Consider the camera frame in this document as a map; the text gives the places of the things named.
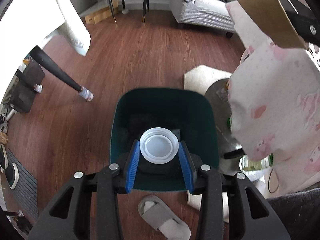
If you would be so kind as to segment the white plastic lid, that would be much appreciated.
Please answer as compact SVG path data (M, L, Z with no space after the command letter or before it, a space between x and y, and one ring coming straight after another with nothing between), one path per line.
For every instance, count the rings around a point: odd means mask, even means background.
M155 127L142 134L139 146L142 156L148 162L162 165L174 159L178 153L179 141L172 131Z

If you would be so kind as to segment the brown cardboard piece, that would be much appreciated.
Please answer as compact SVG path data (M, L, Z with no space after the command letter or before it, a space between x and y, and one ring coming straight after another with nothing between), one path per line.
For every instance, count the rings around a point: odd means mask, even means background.
M255 22L260 30L271 37L271 2L272 0L237 0L244 11ZM306 47L281 47L283 49Z

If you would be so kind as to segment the black trash bin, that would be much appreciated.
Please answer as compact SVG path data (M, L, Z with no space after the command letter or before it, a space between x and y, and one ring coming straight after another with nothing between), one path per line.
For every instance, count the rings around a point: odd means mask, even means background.
M215 120L208 100L199 93L171 88L139 88L124 94L114 114L110 162L120 170L113 179L114 190L125 190L124 168L135 140L148 129L161 127L172 131L179 143L184 141L196 168L194 194L220 194L222 178L217 171L219 154ZM185 191L178 153L169 163L148 162L140 152L135 190Z

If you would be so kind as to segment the grey slipper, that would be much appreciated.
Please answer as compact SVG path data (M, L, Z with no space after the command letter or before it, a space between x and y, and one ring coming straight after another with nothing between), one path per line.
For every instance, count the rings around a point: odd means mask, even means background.
M144 197L138 204L141 218L167 239L190 239L191 230L168 206L155 195Z

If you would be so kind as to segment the pink cartoon tablecloth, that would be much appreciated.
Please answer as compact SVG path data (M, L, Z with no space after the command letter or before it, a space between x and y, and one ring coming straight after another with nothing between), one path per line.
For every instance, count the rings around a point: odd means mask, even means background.
M283 49L241 5L226 8L245 46L231 75L231 132L253 161L273 156L265 197L300 191L319 181L319 67L304 49Z

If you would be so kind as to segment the black dining table leg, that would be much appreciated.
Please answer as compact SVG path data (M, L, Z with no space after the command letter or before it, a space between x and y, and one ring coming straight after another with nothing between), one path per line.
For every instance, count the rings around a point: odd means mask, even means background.
M54 60L52 60L39 46L35 46L30 51L30 56L44 69L53 74L63 83L76 90L80 97L91 102L94 98L93 93L87 88L76 83L66 72L64 72Z

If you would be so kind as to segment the cardboard box on floor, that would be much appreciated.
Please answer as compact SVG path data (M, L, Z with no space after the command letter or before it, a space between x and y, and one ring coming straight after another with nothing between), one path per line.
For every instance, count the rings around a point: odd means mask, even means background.
M81 17L85 19L86 24L97 24L109 17L112 17L109 2L107 0L98 2L86 11L82 12Z

